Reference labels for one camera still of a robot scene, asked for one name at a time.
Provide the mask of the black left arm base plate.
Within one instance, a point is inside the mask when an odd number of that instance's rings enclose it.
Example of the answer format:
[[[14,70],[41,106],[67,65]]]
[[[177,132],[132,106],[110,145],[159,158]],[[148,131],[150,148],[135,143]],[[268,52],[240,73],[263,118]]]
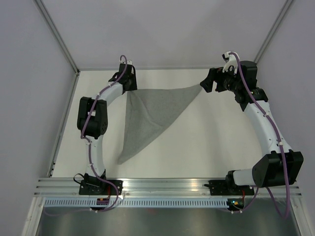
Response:
[[[107,179],[107,182],[101,181],[96,177],[90,176],[88,174],[76,174],[73,177],[73,181],[80,185],[79,195],[117,195],[116,186],[118,190],[118,195],[122,193],[123,181]]]

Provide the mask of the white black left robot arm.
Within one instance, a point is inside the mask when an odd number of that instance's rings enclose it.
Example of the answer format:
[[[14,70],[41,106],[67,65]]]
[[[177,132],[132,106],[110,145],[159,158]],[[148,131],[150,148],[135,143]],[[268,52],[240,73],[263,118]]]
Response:
[[[85,140],[87,145],[86,174],[95,178],[90,189],[98,195],[107,190],[102,143],[108,128],[108,106],[126,91],[136,89],[136,70],[132,61],[128,60],[120,63],[118,72],[104,89],[93,97],[82,97],[79,101],[77,128],[80,130],[80,138]]]

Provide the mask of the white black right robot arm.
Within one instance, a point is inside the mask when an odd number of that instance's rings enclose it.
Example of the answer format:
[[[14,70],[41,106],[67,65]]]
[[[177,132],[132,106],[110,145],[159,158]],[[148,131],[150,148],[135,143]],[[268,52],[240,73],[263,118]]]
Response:
[[[223,68],[210,68],[207,77],[200,83],[204,90],[231,91],[236,102],[250,120],[260,143],[262,158],[251,168],[229,171],[225,189],[230,194],[238,193],[243,186],[274,187],[284,186],[285,180],[292,185],[301,169],[304,157],[293,151],[278,130],[272,117],[268,97],[257,86],[257,66],[252,61],[242,61],[243,74],[227,72]]]

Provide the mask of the grey cloth napkin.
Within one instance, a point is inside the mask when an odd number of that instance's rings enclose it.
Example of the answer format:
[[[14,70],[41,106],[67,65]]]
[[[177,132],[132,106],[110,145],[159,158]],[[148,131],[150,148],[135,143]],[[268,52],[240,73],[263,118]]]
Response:
[[[126,98],[121,165],[160,136],[201,92],[200,85],[175,89],[138,89]]]

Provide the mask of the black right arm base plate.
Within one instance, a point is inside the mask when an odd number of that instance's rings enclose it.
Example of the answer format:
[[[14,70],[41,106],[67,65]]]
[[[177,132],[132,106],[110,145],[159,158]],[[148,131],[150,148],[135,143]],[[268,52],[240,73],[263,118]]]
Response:
[[[238,186],[225,180],[210,180],[203,185],[210,190],[211,196],[253,196],[254,190],[248,185]]]

